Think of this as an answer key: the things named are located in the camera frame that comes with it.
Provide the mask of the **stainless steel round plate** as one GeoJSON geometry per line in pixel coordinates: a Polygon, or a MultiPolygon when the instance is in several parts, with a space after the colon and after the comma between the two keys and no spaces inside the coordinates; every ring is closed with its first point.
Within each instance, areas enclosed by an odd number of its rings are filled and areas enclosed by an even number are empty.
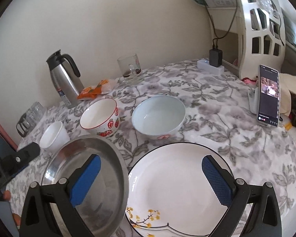
{"type": "Polygon", "coordinates": [[[52,157],[41,184],[69,178],[92,154],[100,157],[101,169],[76,210],[93,236],[111,236],[123,220],[129,192],[126,164],[115,144],[94,135],[69,141],[52,157]]]}

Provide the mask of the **white square bowl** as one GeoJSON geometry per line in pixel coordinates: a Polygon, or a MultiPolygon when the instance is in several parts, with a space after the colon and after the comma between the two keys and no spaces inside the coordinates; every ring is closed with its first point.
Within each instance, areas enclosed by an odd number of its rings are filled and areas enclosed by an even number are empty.
{"type": "Polygon", "coordinates": [[[43,133],[39,146],[43,150],[56,153],[69,141],[70,137],[63,123],[57,121],[52,123],[43,133]]]}

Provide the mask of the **white plate with black rim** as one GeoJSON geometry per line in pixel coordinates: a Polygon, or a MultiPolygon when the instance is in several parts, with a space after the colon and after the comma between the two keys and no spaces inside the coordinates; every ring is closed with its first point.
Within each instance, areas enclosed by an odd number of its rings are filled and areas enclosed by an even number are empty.
{"type": "Polygon", "coordinates": [[[172,143],[144,155],[129,173],[126,217],[140,236],[209,236],[227,208],[220,204],[201,169],[211,155],[195,143],[172,143]]]}

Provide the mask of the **pale blue ceramic bowl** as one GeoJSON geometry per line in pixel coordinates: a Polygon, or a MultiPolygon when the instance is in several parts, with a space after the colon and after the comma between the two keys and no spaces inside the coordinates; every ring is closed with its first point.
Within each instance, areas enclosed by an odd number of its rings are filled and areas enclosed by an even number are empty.
{"type": "Polygon", "coordinates": [[[134,129],[152,140],[172,137],[185,120],[185,105],[175,97],[157,95],[141,102],[131,116],[134,129]]]}

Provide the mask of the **strawberry pattern red-rimmed bowl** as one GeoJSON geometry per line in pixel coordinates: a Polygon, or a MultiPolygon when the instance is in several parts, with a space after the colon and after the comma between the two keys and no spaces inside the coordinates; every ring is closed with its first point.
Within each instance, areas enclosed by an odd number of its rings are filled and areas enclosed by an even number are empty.
{"type": "Polygon", "coordinates": [[[80,117],[80,126],[91,134],[112,136],[119,128],[120,117],[114,99],[102,99],[90,105],[80,117]]]}

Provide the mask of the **clear drinking glass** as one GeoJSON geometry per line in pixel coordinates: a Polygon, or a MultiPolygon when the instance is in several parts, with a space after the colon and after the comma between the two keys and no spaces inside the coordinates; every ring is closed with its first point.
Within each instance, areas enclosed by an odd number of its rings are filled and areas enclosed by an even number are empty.
{"type": "Polygon", "coordinates": [[[32,104],[30,108],[30,115],[35,123],[38,123],[44,116],[46,108],[39,102],[32,104]]]}

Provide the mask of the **smartphone on stand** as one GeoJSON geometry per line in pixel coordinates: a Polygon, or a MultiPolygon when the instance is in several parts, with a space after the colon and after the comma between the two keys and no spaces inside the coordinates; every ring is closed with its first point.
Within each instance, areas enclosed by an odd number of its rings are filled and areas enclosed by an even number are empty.
{"type": "Polygon", "coordinates": [[[260,65],[258,70],[257,121],[263,125],[277,127],[280,117],[279,72],[260,65]]]}

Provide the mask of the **stainless steel thermos jug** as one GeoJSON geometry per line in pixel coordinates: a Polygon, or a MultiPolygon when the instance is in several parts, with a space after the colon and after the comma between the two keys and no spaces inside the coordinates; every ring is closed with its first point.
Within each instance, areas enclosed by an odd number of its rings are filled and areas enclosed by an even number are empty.
{"type": "Polygon", "coordinates": [[[77,97],[84,86],[80,80],[81,73],[73,58],[58,50],[51,54],[46,62],[54,88],[66,107],[71,109],[78,106],[81,101],[77,97]]]}

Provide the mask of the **white power strip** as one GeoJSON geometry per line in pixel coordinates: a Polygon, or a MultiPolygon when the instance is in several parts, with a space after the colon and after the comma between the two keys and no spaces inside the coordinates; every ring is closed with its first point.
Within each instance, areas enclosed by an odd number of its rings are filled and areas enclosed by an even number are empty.
{"type": "Polygon", "coordinates": [[[197,67],[201,70],[205,70],[211,74],[217,75],[217,76],[221,76],[224,71],[225,68],[224,66],[219,66],[219,67],[215,67],[210,65],[209,60],[206,59],[200,59],[197,61],[197,67]]]}

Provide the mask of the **orange snack packet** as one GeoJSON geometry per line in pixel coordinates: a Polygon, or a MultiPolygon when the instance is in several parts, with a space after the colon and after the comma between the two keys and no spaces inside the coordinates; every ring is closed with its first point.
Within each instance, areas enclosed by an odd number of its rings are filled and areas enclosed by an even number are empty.
{"type": "Polygon", "coordinates": [[[99,95],[110,93],[117,85],[118,80],[105,79],[101,80],[97,86],[85,87],[77,96],[78,100],[93,100],[99,95]]]}

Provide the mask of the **black charger plug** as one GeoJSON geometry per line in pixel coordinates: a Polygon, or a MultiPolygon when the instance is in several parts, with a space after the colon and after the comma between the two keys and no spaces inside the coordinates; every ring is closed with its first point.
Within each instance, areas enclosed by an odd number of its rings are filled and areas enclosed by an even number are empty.
{"type": "Polygon", "coordinates": [[[218,38],[212,40],[212,49],[209,51],[209,63],[214,67],[222,65],[222,50],[218,47],[218,38]]]}

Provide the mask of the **clear glass mug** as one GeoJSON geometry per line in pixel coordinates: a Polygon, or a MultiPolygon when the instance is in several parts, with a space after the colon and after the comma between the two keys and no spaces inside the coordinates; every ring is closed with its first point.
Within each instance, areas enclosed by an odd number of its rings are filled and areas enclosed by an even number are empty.
{"type": "Polygon", "coordinates": [[[135,85],[143,81],[144,77],[137,54],[119,57],[117,63],[126,84],[135,85]]]}

